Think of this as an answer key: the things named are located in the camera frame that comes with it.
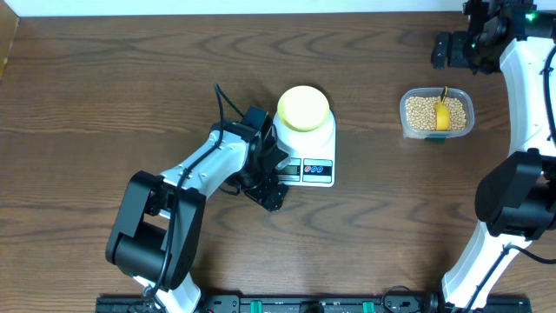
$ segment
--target container of beans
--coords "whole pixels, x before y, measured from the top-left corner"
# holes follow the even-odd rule
[[[406,138],[453,138],[466,135],[475,124],[473,103],[462,90],[449,88],[444,104],[450,110],[448,130],[436,130],[436,111],[443,88],[418,88],[410,90],[400,101],[401,126]]]

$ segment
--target white digital scale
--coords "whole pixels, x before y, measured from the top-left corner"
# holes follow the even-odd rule
[[[293,186],[332,186],[336,121],[324,95],[308,86],[288,90],[278,103],[273,123],[278,133],[278,148],[289,154],[275,168],[280,181]]]

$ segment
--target wooden table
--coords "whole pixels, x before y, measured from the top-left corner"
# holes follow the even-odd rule
[[[502,75],[433,70],[459,13],[24,18],[0,87],[0,310],[92,311],[139,285],[104,259],[126,184],[205,142],[213,83],[242,110],[274,113],[312,84],[338,123],[336,184],[292,188],[269,214],[244,196],[207,204],[194,279],[244,294],[434,288],[476,224],[479,180],[509,146]],[[448,85],[476,125],[445,143],[404,139],[399,103]],[[232,110],[227,116],[236,118]],[[530,250],[556,254],[551,234]],[[554,268],[518,256],[494,293],[552,312]]]

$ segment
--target white backdrop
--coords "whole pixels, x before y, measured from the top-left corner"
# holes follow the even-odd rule
[[[20,17],[460,11],[465,0],[4,0]],[[556,10],[556,0],[536,0]]]

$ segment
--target plastic container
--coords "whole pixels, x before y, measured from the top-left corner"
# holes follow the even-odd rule
[[[462,90],[449,88],[447,97],[456,98],[463,103],[463,110],[466,112],[467,126],[464,130],[447,130],[447,131],[430,131],[416,130],[409,125],[406,113],[406,100],[409,97],[440,97],[444,88],[418,88],[408,91],[400,101],[401,127],[403,128],[403,136],[405,138],[425,139],[425,138],[453,138],[466,135],[475,125],[475,113],[473,112],[473,103],[469,95]]]

